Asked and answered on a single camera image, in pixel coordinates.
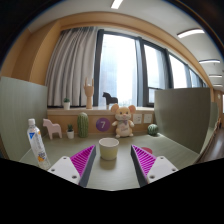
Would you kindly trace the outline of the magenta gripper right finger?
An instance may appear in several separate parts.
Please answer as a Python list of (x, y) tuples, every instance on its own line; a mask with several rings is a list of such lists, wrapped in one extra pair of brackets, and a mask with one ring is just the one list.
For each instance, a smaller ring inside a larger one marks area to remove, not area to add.
[(131, 157), (141, 187), (178, 171), (165, 156), (156, 157), (135, 145), (131, 146)]

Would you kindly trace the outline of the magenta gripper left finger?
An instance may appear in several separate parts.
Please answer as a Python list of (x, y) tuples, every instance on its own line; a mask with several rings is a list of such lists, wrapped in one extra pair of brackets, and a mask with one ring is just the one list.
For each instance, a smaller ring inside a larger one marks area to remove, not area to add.
[(71, 157), (62, 156), (49, 169), (49, 172), (81, 187), (86, 187), (95, 156), (96, 146), (92, 145)]

